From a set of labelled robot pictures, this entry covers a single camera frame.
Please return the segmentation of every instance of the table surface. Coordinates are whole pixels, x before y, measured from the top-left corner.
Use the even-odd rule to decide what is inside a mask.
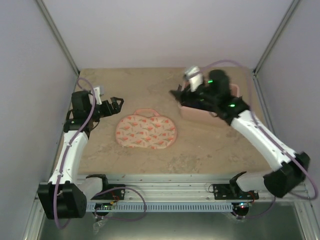
[[[249,100],[245,74],[238,67],[220,67]],[[169,90],[182,83],[184,68],[86,68],[80,77],[104,86],[102,100],[124,99],[119,114],[102,118],[90,134],[79,174],[226,174],[269,170],[262,155],[229,126],[215,127],[182,119]],[[253,109],[263,121],[256,91]],[[140,108],[152,108],[172,119],[178,137],[165,149],[127,148],[116,142],[118,122]]]

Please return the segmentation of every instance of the pink plastic container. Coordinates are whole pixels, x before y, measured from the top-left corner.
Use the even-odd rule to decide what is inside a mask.
[[[186,82],[184,81],[182,84],[182,89],[185,88]],[[231,94],[236,97],[240,97],[240,88],[238,85],[230,83]],[[214,125],[215,127],[226,127],[228,126],[225,121],[221,120],[216,116],[215,112],[204,111],[192,107],[182,106],[180,102],[178,102],[178,107],[180,109],[180,114],[183,119],[201,123]]]

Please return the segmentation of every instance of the white wall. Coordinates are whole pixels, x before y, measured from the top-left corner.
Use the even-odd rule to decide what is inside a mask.
[[[78,68],[256,67],[292,0],[44,0]]]
[[[0,32],[0,238],[19,240],[76,78],[35,1],[2,1]]]
[[[301,1],[258,80],[276,132],[289,146],[311,157],[309,172],[320,187],[319,9],[318,0]],[[320,223],[320,199],[313,205]]]

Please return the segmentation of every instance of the purple cable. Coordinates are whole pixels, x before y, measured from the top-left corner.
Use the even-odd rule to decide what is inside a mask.
[[[102,195],[102,194],[106,194],[106,193],[109,193],[109,192],[112,192],[114,190],[119,190],[119,189],[127,189],[127,190],[131,190],[133,192],[135,192],[142,200],[143,202],[143,214],[141,216],[138,216],[137,218],[120,218],[120,217],[114,217],[114,216],[100,216],[97,214],[97,210],[96,209],[94,211],[94,215],[98,218],[106,218],[106,219],[111,219],[111,220],[119,220],[119,221],[125,221],[125,222],[135,222],[135,221],[138,221],[140,219],[143,219],[146,215],[147,215],[147,205],[146,205],[146,201],[144,199],[144,197],[137,191],[137,190],[134,190],[133,188],[131,187],[127,187],[127,186],[119,186],[119,187],[114,187],[114,188],[111,188],[109,190],[106,190],[106,191],[102,191],[102,192],[99,192],[96,194],[96,196],[99,196],[99,195]]]
[[[313,197],[306,197],[306,196],[301,196],[301,195],[298,195],[296,193],[292,193],[292,195],[300,198],[300,199],[305,199],[305,200],[315,200],[318,195],[319,195],[319,191],[318,191],[318,187],[317,187],[317,184],[315,183],[315,181],[312,179],[312,177],[309,175],[309,173],[304,169],[304,167],[301,166],[301,164],[293,157],[291,156],[288,152],[285,151],[285,149],[280,145],[278,144],[273,138],[272,136],[270,136],[258,123],[257,119],[255,118],[254,116],[254,112],[253,112],[253,108],[252,108],[252,87],[251,87],[251,77],[250,77],[250,74],[248,73],[248,71],[245,70],[245,68],[240,64],[238,63],[237,61],[233,61],[233,60],[220,60],[220,61],[215,61],[213,63],[211,63],[210,65],[208,66],[205,66],[203,67],[200,71],[194,73],[194,74],[191,74],[191,76],[189,76],[189,78],[192,78],[200,73],[203,73],[204,71],[212,68],[213,66],[215,65],[218,65],[218,64],[222,64],[222,63],[232,63],[234,64],[235,66],[237,67],[240,67],[242,68],[243,72],[245,73],[246,75],[246,82],[247,82],[247,85],[248,85],[248,93],[249,93],[249,107],[250,107],[250,114],[251,114],[251,118],[254,122],[254,124],[258,127],[258,129],[264,134],[264,136],[269,139],[283,154],[285,154],[292,162],[294,162],[294,164],[297,165],[297,167],[303,172],[303,174],[309,179],[313,189],[314,189],[314,196]]]
[[[234,216],[236,216],[237,219],[256,219],[256,218],[259,218],[259,217],[262,217],[263,215],[267,214],[268,212],[271,211],[271,209],[274,207],[276,203],[276,197],[273,198],[272,202],[271,202],[271,205],[268,207],[267,210],[265,210],[264,212],[260,213],[260,214],[257,214],[257,215],[254,215],[254,216],[239,216],[235,213],[235,211],[233,210],[232,211],[232,214]]]
[[[76,80],[76,84],[82,89],[84,90],[80,85],[79,85],[79,80],[83,80],[85,81],[91,88],[91,93],[92,93],[92,105],[91,105],[91,110],[90,113],[87,117],[87,119],[85,120],[85,122],[81,125],[81,127],[78,129],[78,131],[76,131],[76,133],[73,135],[73,137],[70,139],[69,141],[69,145],[66,146],[63,156],[62,156],[62,160],[61,160],[61,165],[59,168],[59,173],[60,175],[58,175],[57,179],[56,179],[56,183],[55,183],[55,187],[54,187],[54,193],[53,193],[53,216],[54,216],[54,222],[55,225],[58,229],[64,229],[70,222],[71,219],[68,219],[66,221],[66,223],[64,225],[60,225],[59,219],[58,219],[58,211],[57,211],[57,198],[58,198],[58,188],[59,188],[59,183],[60,183],[60,179],[61,179],[61,175],[63,174],[63,169],[64,169],[64,165],[65,165],[65,161],[66,161],[66,157],[67,157],[67,153],[69,151],[70,146],[72,145],[73,141],[76,139],[76,137],[78,136],[78,134],[84,129],[84,127],[87,125],[87,123],[90,121],[94,110],[95,110],[95,106],[96,106],[96,95],[95,95],[95,91],[94,91],[94,87],[91,85],[91,83],[83,78],[83,77],[79,77]]]

